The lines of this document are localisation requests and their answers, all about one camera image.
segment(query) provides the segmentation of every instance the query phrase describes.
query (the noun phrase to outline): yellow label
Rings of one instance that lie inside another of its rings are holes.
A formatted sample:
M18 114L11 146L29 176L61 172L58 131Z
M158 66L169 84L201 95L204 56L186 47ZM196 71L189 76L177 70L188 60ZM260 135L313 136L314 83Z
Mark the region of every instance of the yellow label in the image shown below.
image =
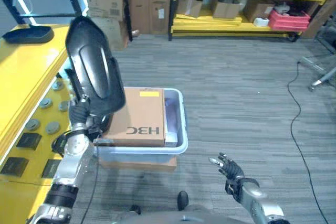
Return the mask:
M140 97L159 97L158 91L140 91Z

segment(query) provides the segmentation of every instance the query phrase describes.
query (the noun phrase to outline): pink crate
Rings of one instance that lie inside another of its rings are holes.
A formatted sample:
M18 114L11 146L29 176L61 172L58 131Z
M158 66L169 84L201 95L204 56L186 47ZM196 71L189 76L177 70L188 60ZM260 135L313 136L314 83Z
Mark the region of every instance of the pink crate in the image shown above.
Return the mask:
M304 14L303 17L296 17L296 16L282 16L280 14L278 14L275 10L272 10L271 14L269 15L269 19L273 18L276 21L282 21L282 22L292 22L292 23L296 23L296 22L309 22L310 20L310 16L305 13L302 12Z
M271 26L272 30L276 30L276 31L305 31L307 27L308 26L297 27L297 26L282 26L282 25L276 25L276 24L273 24L273 26Z
M269 23L268 26L269 27L274 27L274 26L293 26L293 27L297 27L297 28L306 28L309 25L309 22L305 21L305 22L295 22L293 24L292 21L288 22L288 21L282 21L282 20L276 20L274 18L270 18L269 19Z

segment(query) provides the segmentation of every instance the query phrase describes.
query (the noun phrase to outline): plastic bin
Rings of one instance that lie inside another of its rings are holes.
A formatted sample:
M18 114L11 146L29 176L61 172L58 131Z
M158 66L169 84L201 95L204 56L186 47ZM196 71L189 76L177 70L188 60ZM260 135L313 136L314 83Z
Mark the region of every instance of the plastic bin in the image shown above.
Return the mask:
M275 10L269 15L269 26L273 30L305 31L309 25L310 16L302 12L304 16L282 16Z
M177 146L176 147L120 147L100 146L99 158L102 162L153 162L166 163L175 155L188 148L186 116L183 96L177 89L164 89L165 99L171 99L176 108Z

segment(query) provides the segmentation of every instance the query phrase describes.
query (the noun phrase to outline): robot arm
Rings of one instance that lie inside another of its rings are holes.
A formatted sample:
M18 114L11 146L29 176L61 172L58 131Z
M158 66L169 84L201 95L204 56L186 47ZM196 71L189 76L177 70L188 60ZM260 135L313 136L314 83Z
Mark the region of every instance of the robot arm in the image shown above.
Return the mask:
M72 65L67 74L77 98L69 109L71 131L50 191L29 224L69 223L94 152L93 139L106 125L103 119L125 104L117 61L105 35L89 18L78 17L71 23L66 47Z
M214 158L209 161L227 177L225 191L250 213L256 224L289 224L281 207L268 199L255 179L246 178L243 170L225 154L220 153L218 158L220 161Z

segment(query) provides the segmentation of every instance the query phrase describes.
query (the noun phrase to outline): white plastic bin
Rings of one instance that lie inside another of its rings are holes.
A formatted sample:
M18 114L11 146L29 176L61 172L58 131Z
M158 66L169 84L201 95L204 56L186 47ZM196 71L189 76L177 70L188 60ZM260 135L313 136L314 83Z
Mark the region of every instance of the white plastic bin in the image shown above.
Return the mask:
M99 147L102 162L153 162L166 163L173 156L184 153L188 148L186 118L182 93L177 89L164 89L165 99L171 99L176 108L176 147Z

